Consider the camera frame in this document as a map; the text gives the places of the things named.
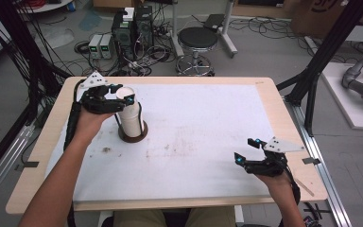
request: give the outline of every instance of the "cardboard box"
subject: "cardboard box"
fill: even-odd
[[[287,12],[294,12],[299,6],[301,0],[285,0],[283,2],[283,10]]]
[[[93,0],[95,8],[111,9],[111,8],[131,8],[138,7],[144,3],[144,0]]]
[[[238,4],[234,2],[232,15],[234,16],[262,16],[273,18],[291,18],[292,13],[284,10],[284,8],[277,7],[264,7],[264,6],[250,6]]]
[[[345,9],[343,0],[302,0],[297,6],[290,27],[294,33],[324,38]]]
[[[281,7],[284,0],[237,0],[240,5]]]

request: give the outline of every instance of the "human arm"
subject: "human arm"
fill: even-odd
[[[19,226],[64,226],[87,147],[110,114],[81,109],[75,136],[28,205]]]
[[[282,219],[285,227],[305,227],[299,207],[297,206],[291,183],[284,172],[276,177],[267,177],[256,175],[264,182],[269,190],[270,196],[275,200],[282,214]]]

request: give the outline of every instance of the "table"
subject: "table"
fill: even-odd
[[[7,205],[10,214],[22,214],[33,195],[43,182],[45,169],[53,148],[57,145],[60,132],[70,111],[72,93],[75,84],[81,78],[66,80],[49,115],[29,161],[40,162],[36,168],[25,168],[19,182],[16,184]],[[247,84],[255,85],[268,114],[269,123],[275,136],[302,145],[299,136],[285,104],[271,79],[268,78],[108,78],[111,83],[122,84]],[[288,153],[290,168],[302,188],[302,201],[326,200],[327,193],[322,181],[312,165],[305,165],[303,159],[308,157],[306,151]],[[75,210],[118,210],[143,208],[175,208],[215,205],[236,205],[248,203],[272,202],[270,196],[262,197],[230,197],[225,198],[191,198],[186,200],[158,201],[89,201],[78,202]]]

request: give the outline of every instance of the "white cup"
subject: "white cup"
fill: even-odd
[[[116,91],[116,97],[119,99],[124,99],[125,96],[130,96],[133,94],[134,91],[130,87],[121,87]],[[140,114],[140,119],[139,119],[139,113],[140,113],[140,105],[136,97],[134,97],[134,104],[125,107],[123,109],[123,112],[117,113],[119,114],[123,131],[129,137],[137,137],[143,133],[144,130],[143,115]]]

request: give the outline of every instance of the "black stool seat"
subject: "black stool seat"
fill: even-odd
[[[179,33],[179,42],[192,48],[210,48],[217,42],[217,35],[205,27],[188,27]]]

